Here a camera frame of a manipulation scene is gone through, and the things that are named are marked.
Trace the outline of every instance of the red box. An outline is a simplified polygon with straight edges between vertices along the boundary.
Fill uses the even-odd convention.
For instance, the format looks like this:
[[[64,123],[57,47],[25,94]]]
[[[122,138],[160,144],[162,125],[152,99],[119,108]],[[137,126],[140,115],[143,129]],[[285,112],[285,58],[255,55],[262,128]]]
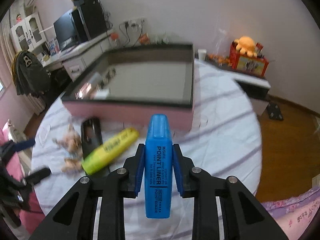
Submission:
[[[258,76],[263,76],[269,62],[266,58],[248,57],[247,55],[241,55],[236,51],[236,44],[232,42],[230,47],[230,61],[232,68],[243,72],[249,72]]]

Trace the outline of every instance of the dark jacket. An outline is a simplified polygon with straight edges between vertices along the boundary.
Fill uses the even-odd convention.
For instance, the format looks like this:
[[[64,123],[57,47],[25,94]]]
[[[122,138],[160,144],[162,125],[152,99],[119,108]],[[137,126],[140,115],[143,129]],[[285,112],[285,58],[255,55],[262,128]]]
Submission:
[[[29,51],[19,52],[12,63],[12,79],[17,95],[38,97],[50,89],[51,80],[37,57]]]

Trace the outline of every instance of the metal screw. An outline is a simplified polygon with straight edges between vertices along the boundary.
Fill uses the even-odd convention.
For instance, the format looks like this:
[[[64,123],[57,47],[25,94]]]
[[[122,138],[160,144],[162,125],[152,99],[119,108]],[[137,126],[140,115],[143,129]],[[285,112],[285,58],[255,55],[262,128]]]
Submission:
[[[235,176],[230,176],[228,179],[231,183],[236,183],[238,179]]]
[[[89,177],[82,177],[81,179],[80,179],[80,182],[82,183],[82,184],[87,184],[88,182],[89,182]]]
[[[127,170],[125,168],[119,168],[117,169],[117,173],[118,174],[125,174],[127,172]]]
[[[191,170],[193,173],[200,173],[202,171],[199,167],[193,167]]]

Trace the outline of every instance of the stuffed toy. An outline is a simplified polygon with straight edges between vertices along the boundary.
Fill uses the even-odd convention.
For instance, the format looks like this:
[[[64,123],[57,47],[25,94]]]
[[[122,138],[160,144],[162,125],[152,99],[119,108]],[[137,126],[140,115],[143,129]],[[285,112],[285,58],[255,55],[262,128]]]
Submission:
[[[62,172],[68,172],[68,171],[81,171],[82,165],[80,160],[71,159],[71,158],[65,158],[64,159],[64,166],[61,168]]]
[[[82,157],[81,137],[72,124],[69,124],[68,132],[63,136],[62,140],[58,141],[56,138],[52,140],[57,145],[64,147],[70,154],[74,154],[78,158]]]
[[[21,22],[22,21],[21,14],[18,13],[16,19],[17,19],[17,23]]]
[[[239,40],[235,40],[235,43],[237,43],[236,50],[239,51],[240,54],[247,54],[248,57],[257,56],[255,52],[256,43],[250,37],[242,36]]]

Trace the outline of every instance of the white bedsheet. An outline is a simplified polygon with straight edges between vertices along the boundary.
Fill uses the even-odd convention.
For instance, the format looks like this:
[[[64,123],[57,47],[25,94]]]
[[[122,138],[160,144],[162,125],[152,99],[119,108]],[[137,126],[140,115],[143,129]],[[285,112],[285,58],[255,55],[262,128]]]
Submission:
[[[238,177],[255,193],[261,174],[261,134],[257,117],[247,95],[230,76],[222,71],[195,61],[195,112],[190,132],[172,131],[173,142],[179,143],[184,156],[195,166],[213,176]],[[67,175],[61,172],[63,158],[68,156],[58,149],[52,138],[60,139],[72,122],[80,133],[82,118],[72,117],[58,99],[43,119],[33,148],[32,169],[49,166],[52,175],[35,188],[44,214],[48,214],[65,193],[84,176],[84,172]],[[106,141],[130,124],[102,122],[102,137]],[[135,155],[139,143],[144,143],[146,127],[134,126],[140,137],[110,166],[111,171],[122,167],[126,158]],[[39,139],[44,130],[50,131],[45,142]],[[173,177],[172,206],[169,219],[147,219],[144,208],[144,183],[136,199],[124,200],[126,239],[191,239],[193,199],[182,199]]]

